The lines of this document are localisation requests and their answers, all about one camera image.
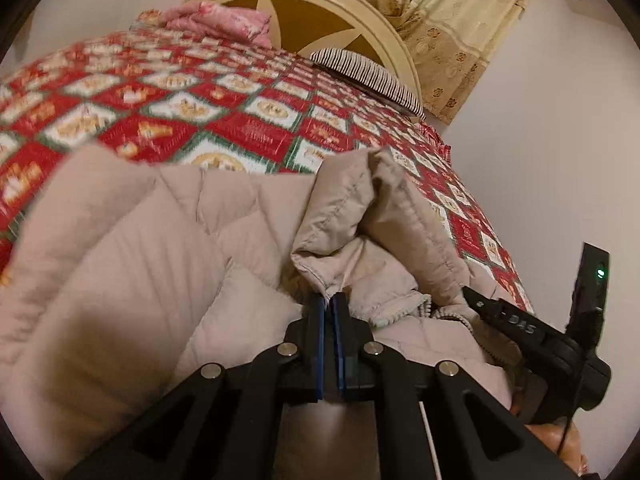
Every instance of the quilted jacket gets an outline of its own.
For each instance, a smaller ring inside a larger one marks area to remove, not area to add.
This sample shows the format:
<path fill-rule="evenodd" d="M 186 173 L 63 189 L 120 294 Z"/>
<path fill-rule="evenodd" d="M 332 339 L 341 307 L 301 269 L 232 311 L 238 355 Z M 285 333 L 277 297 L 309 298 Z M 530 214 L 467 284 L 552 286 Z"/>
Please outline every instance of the quilted jacket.
<path fill-rule="evenodd" d="M 310 290 L 346 291 L 376 339 L 425 364 L 453 359 L 511 403 L 496 364 L 516 364 L 517 348 L 461 285 L 510 297 L 457 256 L 384 150 L 270 176 L 132 164 L 89 144 L 41 193 L 9 269 L 0 410 L 46 479 L 201 365 L 244 364 L 282 341 Z M 430 298 L 435 317 L 418 316 Z M 281 478 L 376 475 L 367 405 L 287 410 L 278 445 Z"/>

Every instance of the beige curtain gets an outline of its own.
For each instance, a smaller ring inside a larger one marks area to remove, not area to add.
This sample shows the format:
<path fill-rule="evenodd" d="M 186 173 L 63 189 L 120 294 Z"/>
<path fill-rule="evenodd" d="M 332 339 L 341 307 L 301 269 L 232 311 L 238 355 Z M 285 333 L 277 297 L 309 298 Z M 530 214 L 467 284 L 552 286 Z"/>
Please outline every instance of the beige curtain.
<path fill-rule="evenodd" d="M 398 31 L 425 108 L 449 124 L 527 0 L 367 0 Z"/>

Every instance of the folded pink blanket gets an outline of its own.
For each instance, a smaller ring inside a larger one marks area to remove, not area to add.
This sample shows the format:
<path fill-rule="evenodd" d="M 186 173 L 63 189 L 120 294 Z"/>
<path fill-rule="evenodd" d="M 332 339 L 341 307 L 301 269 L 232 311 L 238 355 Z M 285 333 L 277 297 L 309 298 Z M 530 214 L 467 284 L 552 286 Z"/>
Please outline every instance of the folded pink blanket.
<path fill-rule="evenodd" d="M 187 2 L 166 10 L 159 25 L 271 48 L 270 21 L 271 17 L 259 10 L 225 7 L 214 2 Z"/>

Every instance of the red and white bed sheet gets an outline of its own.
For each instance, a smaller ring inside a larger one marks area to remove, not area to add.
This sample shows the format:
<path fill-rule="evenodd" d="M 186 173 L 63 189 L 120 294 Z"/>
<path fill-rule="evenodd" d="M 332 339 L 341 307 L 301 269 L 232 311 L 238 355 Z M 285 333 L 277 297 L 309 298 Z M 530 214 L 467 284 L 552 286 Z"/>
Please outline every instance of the red and white bed sheet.
<path fill-rule="evenodd" d="M 0 269 L 34 195 L 90 139 L 130 160 L 252 173 L 311 173 L 332 153 L 387 145 L 460 255 L 530 309 L 509 253 L 433 128 L 295 54 L 163 28 L 76 43 L 2 80 Z"/>

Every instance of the black and white striped pillow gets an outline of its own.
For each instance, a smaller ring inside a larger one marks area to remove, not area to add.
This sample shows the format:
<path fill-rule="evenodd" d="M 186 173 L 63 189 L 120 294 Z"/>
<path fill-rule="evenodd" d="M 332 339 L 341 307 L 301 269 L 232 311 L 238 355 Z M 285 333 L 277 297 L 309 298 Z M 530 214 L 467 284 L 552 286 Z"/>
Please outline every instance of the black and white striped pillow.
<path fill-rule="evenodd" d="M 317 65 L 359 83 L 375 94 L 425 119 L 420 100 L 386 68 L 356 52 L 324 48 L 309 56 Z"/>

